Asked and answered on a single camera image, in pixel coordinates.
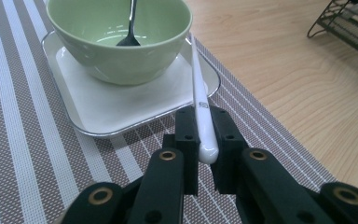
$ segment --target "black wire rack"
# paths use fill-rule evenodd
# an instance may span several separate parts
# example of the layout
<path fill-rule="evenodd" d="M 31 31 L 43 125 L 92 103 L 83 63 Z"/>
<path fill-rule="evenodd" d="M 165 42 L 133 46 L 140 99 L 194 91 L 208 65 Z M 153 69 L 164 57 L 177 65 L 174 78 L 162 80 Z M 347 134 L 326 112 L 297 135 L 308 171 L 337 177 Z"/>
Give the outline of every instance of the black wire rack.
<path fill-rule="evenodd" d="M 316 25 L 322 29 L 314 31 Z M 323 32 L 337 36 L 358 50 L 358 0 L 332 0 L 312 24 L 307 37 Z"/>

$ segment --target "white utensil handle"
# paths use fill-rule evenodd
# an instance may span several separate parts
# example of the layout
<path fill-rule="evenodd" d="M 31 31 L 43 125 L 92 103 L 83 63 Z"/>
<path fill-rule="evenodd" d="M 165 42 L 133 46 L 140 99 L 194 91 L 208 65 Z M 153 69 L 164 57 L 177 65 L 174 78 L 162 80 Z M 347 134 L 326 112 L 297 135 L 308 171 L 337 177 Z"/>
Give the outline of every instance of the white utensil handle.
<path fill-rule="evenodd" d="M 199 54 L 196 41 L 191 35 L 191 49 L 193 62 L 193 98 L 196 113 L 197 128 L 200 137 L 199 160 L 202 163 L 212 164 L 217 160 L 219 148 L 214 133 L 211 110 L 200 69 Z"/>

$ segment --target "rectangular plate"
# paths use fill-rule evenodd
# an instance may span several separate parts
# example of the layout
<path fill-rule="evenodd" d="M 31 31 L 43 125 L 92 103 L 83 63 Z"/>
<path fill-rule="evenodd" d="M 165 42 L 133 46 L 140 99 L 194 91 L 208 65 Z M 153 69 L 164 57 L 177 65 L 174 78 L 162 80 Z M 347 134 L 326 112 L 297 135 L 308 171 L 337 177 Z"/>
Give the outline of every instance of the rectangular plate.
<path fill-rule="evenodd" d="M 111 137 L 193 102 L 187 41 L 161 77 L 139 86 L 118 86 L 87 74 L 54 32 L 43 39 L 42 47 L 67 117 L 84 134 Z M 202 57 L 200 65 L 211 96 L 220 87 L 220 77 Z"/>

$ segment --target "striped tablecloth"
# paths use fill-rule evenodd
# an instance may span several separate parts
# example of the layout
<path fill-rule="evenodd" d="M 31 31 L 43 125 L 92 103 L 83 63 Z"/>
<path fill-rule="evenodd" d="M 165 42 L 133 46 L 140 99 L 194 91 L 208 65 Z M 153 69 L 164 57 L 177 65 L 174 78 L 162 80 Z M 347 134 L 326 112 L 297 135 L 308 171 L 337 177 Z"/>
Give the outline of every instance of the striped tablecloth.
<path fill-rule="evenodd" d="M 92 181 L 126 186 L 143 174 L 174 114 L 111 139 L 68 122 L 41 40 L 52 31 L 42 0 L 0 0 L 0 223 L 51 223 Z M 221 76 L 210 99 L 227 110 L 251 147 L 271 151 L 302 185 L 332 177 L 202 44 Z M 185 223 L 239 223 L 233 196 L 213 190 L 200 164 L 199 197 L 185 197 Z"/>

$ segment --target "green bowl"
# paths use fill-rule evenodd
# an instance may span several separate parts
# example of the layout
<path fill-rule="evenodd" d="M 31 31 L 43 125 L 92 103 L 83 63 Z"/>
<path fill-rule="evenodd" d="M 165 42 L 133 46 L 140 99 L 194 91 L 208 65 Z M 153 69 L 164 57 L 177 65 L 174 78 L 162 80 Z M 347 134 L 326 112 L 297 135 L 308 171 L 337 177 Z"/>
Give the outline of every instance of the green bowl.
<path fill-rule="evenodd" d="M 192 14 L 183 0 L 138 0 L 134 33 L 141 46 L 117 47 L 128 33 L 130 6 L 131 0 L 48 0 L 47 13 L 63 45 L 90 74 L 137 85 L 162 75 L 173 62 Z"/>

